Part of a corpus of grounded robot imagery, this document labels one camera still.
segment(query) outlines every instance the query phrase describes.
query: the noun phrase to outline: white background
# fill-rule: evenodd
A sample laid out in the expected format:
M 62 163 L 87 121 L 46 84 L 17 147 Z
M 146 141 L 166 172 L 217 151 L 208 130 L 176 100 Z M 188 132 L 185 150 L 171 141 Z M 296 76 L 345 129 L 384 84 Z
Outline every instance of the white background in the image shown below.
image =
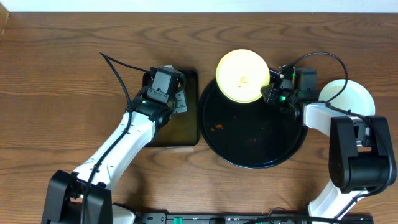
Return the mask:
M 398 0 L 0 0 L 10 12 L 398 12 Z

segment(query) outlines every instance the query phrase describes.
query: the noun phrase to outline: wooden table surface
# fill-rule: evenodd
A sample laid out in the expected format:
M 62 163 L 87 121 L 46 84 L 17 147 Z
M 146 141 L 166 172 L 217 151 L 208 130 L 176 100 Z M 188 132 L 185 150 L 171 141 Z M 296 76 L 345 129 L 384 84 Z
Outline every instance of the wooden table surface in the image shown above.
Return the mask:
M 124 93 L 100 50 L 142 68 L 194 67 L 201 93 L 220 58 L 241 48 L 274 68 L 313 51 L 337 54 L 388 119 L 398 154 L 398 15 L 12 13 L 0 43 L 0 222 L 38 223 L 55 171 L 71 172 L 120 122 Z M 329 57 L 302 65 L 317 68 L 320 89 L 343 78 Z M 117 69 L 134 94 L 142 73 Z M 143 149 L 113 201 L 188 213 L 304 210 L 329 180 L 328 143 L 310 130 L 291 159 L 261 170 L 231 165 L 202 137 L 193 148 Z M 395 184 L 353 211 L 396 223 L 397 206 Z

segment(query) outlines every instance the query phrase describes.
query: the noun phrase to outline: yellow plate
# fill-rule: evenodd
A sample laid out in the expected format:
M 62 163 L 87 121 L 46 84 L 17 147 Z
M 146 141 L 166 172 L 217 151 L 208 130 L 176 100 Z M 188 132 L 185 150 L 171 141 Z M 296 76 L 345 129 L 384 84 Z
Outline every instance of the yellow plate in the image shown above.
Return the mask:
M 226 97 L 238 103 L 250 103 L 258 100 L 261 87 L 269 84 L 269 69 L 257 53 L 233 50 L 218 63 L 216 80 Z

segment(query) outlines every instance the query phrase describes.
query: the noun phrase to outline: black round tray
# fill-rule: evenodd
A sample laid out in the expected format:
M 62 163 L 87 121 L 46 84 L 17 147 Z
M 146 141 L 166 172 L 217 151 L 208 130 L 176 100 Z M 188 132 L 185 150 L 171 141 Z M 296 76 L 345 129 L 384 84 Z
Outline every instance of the black round tray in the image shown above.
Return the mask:
M 210 148 L 228 162 L 246 168 L 273 167 L 303 144 L 307 127 L 263 99 L 237 103 L 214 79 L 200 97 L 199 126 Z

